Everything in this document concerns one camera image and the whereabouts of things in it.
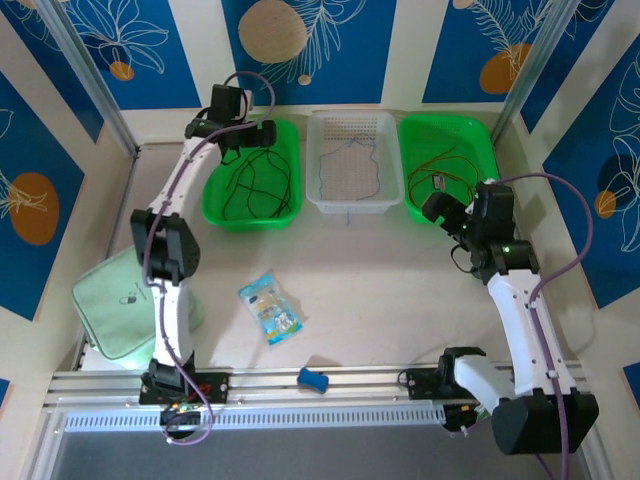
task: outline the beige circle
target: beige circle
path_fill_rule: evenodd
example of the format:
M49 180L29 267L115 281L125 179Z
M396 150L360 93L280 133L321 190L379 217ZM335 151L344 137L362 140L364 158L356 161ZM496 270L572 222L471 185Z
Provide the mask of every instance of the beige circle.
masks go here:
M31 10L35 10L36 8L38 8L38 6L36 5L36 0L17 0L17 1L20 5L30 8ZM68 2L68 1L69 0L58 0L58 2L60 3Z
M282 0L260 0L238 24L240 42L251 58L280 63L295 58L307 44L302 17Z
M475 3L476 0L452 0L453 8L457 8L458 10L463 10L465 8L469 8L471 5Z

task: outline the wall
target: wall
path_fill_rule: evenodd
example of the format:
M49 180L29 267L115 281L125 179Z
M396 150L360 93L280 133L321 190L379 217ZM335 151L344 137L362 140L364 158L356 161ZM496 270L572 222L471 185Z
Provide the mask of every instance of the wall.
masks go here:
M594 28L614 0L597 1L603 5ZM264 73L277 92L277 113L301 125L313 110L356 105L467 113L491 127L552 4L71 0L64 6L144 143L180 141L196 109L209 103L212 84L243 69ZM577 35L576 43L588 37ZM264 105L266 90L257 92Z
M40 66L13 23L0 14L3 478L17 478L51 375L78 338L70 289L105 254L132 160L109 128L87 128L78 98L48 77L51 59Z
M629 292L622 285L624 275L620 274L624 272L612 272L611 267L616 256L628 255L624 268L630 277L640 278L640 253L637 250L621 253L622 212L599 208L598 176L609 158L601 154L602 148L606 145L615 154L612 140L619 135L609 128L619 92L614 88L615 82L607 78L619 81L621 69L624 73L632 65L627 60L635 57L627 52L640 52L637 13L636 0L616 0L531 134L525 121L519 118L497 150L503 175L544 169L576 182L596 219L596 244L589 254L591 259L587 257L584 267L556 280L545 295L562 342L581 360L598 398L600 433L614 477L623 480L637 478L640 468L636 454L640 415L622 374L623 366L640 361L637 314L640 290ZM587 117L593 119L597 128L585 122ZM626 130L637 132L633 125ZM538 179L514 185L519 223L533 241L543 273L548 274L568 263L581 248L584 214L576 201L562 196L561 187L552 189ZM600 259L601 270L596 276L588 274L593 255ZM618 295L603 297L602 284L615 287Z

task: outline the green bag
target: green bag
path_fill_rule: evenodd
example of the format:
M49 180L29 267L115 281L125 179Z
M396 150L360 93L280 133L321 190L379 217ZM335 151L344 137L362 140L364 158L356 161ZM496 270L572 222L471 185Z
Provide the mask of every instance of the green bag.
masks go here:
M151 289L133 247L85 273L72 290L73 303L91 346L127 369L145 368L155 348L155 313ZM189 330L204 320L204 308L189 294Z

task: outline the table surface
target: table surface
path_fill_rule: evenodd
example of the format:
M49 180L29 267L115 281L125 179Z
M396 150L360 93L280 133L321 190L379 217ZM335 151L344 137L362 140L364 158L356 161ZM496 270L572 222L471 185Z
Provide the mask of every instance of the table surface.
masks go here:
M112 253L133 243L131 211L155 198L180 148L142 149ZM404 204L383 215L352 214L349 224L346 215L322 214L305 200L284 230L228 233L207 224L199 211L190 226L202 251L192 289L206 312L193 335L198 367L400 365L435 362L456 345L477 345L492 360L510 360L486 287L455 268L453 241L438 228L414 223ZM240 288L269 270L304 321L301 331L271 347L238 297ZM118 369L85 350L83 370Z

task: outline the blue sponge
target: blue sponge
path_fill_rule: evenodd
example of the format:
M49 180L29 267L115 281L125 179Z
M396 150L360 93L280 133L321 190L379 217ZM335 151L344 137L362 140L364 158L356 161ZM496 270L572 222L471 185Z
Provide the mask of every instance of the blue sponge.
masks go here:
M301 368L298 374L298 385L311 388L318 393L324 393L329 386L329 377L321 373L314 373L306 368Z

